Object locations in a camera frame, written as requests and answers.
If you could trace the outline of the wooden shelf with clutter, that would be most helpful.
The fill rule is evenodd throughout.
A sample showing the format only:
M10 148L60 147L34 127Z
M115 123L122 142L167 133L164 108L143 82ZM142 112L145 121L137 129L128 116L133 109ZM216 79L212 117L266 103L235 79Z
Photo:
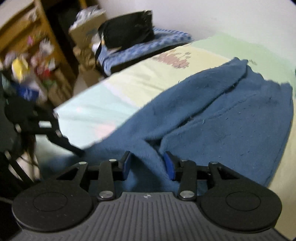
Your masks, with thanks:
M1 64L11 53L24 55L53 106L73 96L78 76L61 17L64 6L65 1L1 1Z

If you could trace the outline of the blue checkered blanket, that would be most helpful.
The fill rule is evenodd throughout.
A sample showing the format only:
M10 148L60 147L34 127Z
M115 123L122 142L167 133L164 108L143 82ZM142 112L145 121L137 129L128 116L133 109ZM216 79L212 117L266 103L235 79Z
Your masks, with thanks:
M112 52L105 46L99 46L95 51L96 69L107 77L147 58L192 41L193 37L189 33L154 28L153 40L136 44L126 50Z

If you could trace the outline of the cardboard box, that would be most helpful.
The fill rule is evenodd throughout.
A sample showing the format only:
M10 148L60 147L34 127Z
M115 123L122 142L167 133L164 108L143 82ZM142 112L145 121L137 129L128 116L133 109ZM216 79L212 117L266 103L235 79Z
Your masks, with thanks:
M69 28L69 35L80 49L86 48L96 35L98 28L107 20L106 11L98 5L85 8L76 15L76 20Z

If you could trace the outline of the black bag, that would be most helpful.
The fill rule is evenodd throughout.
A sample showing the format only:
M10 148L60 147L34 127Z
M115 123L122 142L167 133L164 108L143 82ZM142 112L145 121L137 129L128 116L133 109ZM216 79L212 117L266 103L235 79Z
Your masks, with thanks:
M138 11L118 16L105 21L98 28L101 43L95 53L96 69L106 75L103 64L99 63L102 46L107 49L126 50L136 44L146 43L154 39L152 11Z

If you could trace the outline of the blue fleece garment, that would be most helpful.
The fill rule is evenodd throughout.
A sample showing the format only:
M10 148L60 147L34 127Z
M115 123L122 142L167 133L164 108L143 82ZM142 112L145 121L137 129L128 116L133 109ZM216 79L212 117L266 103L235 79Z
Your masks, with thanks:
M217 161L268 186L278 168L293 119L292 87L265 80L234 58L196 73L136 111L102 141L85 150L94 166L135 155L119 192L176 191L164 155L206 166Z

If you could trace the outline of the pastel patterned bed sheet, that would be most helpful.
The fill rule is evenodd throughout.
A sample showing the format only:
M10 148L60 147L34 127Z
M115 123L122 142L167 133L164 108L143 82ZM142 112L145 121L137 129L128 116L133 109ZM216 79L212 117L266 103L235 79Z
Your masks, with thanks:
M283 211L276 229L295 236L295 65L263 45L219 33L141 61L90 87L61 105L62 132L87 149L102 141L160 93L201 71L234 58L247 61L265 80L292 87L293 119L278 168L268 185L280 196Z

